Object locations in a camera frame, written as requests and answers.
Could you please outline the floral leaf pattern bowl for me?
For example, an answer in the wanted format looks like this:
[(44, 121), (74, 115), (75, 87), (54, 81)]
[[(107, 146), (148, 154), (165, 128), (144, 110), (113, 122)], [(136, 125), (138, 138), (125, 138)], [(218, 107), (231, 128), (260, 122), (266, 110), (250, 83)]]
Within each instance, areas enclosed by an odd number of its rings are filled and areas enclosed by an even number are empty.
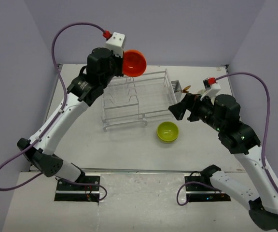
[(200, 90), (200, 91), (197, 92), (197, 94), (199, 94), (199, 95), (203, 95), (204, 93), (205, 93), (205, 90), (204, 90), (204, 89), (202, 89), (202, 90)]

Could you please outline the lime green bowl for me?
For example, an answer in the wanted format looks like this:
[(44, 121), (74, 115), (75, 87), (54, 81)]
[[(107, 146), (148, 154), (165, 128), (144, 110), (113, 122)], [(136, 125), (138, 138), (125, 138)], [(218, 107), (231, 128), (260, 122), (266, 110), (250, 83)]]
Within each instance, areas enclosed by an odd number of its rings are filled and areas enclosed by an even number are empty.
[(178, 137), (170, 137), (170, 138), (158, 137), (158, 139), (162, 143), (170, 144), (170, 143), (174, 143), (178, 139)]
[(179, 136), (179, 128), (178, 126), (170, 121), (165, 121), (159, 124), (156, 130), (157, 137), (178, 137)]

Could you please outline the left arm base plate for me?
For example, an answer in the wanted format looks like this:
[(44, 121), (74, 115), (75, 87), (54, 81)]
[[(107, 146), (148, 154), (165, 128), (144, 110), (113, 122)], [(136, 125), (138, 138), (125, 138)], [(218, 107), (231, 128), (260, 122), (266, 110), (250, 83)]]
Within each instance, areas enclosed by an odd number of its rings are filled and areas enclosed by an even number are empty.
[(83, 177), (80, 183), (95, 184), (95, 186), (78, 186), (67, 183), (58, 179), (55, 202), (95, 202), (98, 203), (100, 199), (99, 186), (100, 175), (88, 174)]

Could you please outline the orange bowl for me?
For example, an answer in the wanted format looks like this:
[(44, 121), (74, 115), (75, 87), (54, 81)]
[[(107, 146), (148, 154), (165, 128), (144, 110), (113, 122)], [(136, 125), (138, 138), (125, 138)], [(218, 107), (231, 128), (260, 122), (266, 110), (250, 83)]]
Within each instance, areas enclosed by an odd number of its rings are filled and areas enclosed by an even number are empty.
[(147, 67), (144, 55), (137, 50), (127, 50), (123, 55), (122, 73), (129, 77), (141, 76)]

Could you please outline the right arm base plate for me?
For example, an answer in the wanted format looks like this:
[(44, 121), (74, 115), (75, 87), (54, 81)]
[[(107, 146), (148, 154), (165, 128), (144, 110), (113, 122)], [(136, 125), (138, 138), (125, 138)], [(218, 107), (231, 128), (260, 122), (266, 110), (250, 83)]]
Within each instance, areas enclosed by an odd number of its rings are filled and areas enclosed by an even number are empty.
[[(186, 174), (184, 176), (185, 183), (196, 181), (200, 183), (204, 183), (209, 185), (208, 182), (205, 182), (204, 179), (201, 177), (200, 173), (192, 172), (190, 174)], [(186, 200), (189, 203), (195, 202), (230, 202), (231, 198), (229, 195), (214, 191), (213, 189), (207, 188), (200, 184), (190, 184), (185, 186), (186, 190)]]

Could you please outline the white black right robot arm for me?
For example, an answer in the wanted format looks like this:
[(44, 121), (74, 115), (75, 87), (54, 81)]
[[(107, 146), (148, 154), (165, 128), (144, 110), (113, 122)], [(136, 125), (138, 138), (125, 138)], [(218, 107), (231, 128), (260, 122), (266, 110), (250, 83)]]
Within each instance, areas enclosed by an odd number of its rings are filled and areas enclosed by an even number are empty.
[(263, 231), (278, 230), (278, 180), (266, 158), (263, 144), (252, 127), (240, 120), (240, 105), (231, 95), (209, 97), (188, 93), (169, 111), (182, 120), (203, 121), (218, 132), (221, 144), (240, 162), (255, 188), (247, 188), (228, 177), (220, 167), (211, 165), (200, 172), (203, 189), (223, 191), (239, 202), (252, 221)]

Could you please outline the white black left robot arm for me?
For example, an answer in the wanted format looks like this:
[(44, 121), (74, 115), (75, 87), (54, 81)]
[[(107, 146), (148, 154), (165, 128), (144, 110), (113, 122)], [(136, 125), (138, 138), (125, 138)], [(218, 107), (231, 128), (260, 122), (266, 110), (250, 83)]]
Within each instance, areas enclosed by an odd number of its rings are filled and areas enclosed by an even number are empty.
[(65, 179), (74, 190), (84, 186), (83, 171), (55, 155), (55, 150), (72, 124), (104, 93), (110, 81), (115, 76), (123, 76), (122, 65), (123, 54), (116, 55), (103, 47), (93, 49), (87, 65), (68, 86), (66, 99), (35, 134), (17, 142), (25, 158), (46, 177)]

